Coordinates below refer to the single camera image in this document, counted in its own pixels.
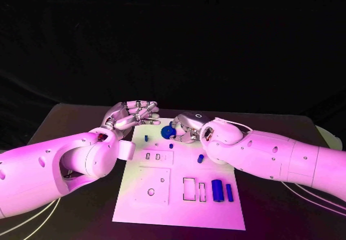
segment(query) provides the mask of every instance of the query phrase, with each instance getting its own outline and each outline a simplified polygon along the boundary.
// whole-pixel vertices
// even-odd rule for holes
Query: table
[[[110,106],[58,104],[29,141],[35,144],[98,127]],[[183,110],[161,109],[163,118]],[[203,112],[248,125],[258,131],[284,135],[304,143],[327,147],[313,121],[306,116],[232,112]],[[125,137],[131,140],[133,132]],[[346,239],[346,218],[297,197],[281,182],[235,170],[247,231],[112,222],[125,161],[111,173],[61,199],[55,213],[30,239],[42,240],[192,240],[192,239]],[[0,232],[20,224],[39,209],[0,219]],[[46,219],[50,209],[0,239],[23,239]]]

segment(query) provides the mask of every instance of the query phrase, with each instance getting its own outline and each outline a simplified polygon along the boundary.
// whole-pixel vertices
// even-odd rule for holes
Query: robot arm
[[[0,154],[0,219],[26,213],[111,172],[117,159],[131,160],[136,144],[121,140],[133,126],[159,125],[157,103],[120,102],[101,127]]]
[[[198,138],[213,162],[264,179],[313,187],[346,201],[345,151],[251,128],[242,132],[234,125],[238,123],[231,123],[221,118],[199,123]]]

